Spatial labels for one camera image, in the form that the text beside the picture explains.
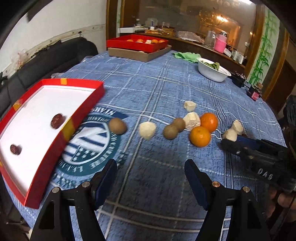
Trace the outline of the person's right hand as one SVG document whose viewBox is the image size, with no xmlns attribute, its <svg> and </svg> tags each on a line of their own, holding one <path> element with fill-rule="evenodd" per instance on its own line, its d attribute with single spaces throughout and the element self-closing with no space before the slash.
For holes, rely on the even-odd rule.
<svg viewBox="0 0 296 241">
<path fill-rule="evenodd" d="M 289 193 L 281 193 L 277 198 L 278 190 L 273 186 L 269 187 L 269 201 L 265 211 L 265 216 L 270 218 L 275 211 L 275 206 L 278 203 L 283 208 L 290 208 L 290 221 L 295 221 L 295 199 Z"/>
</svg>

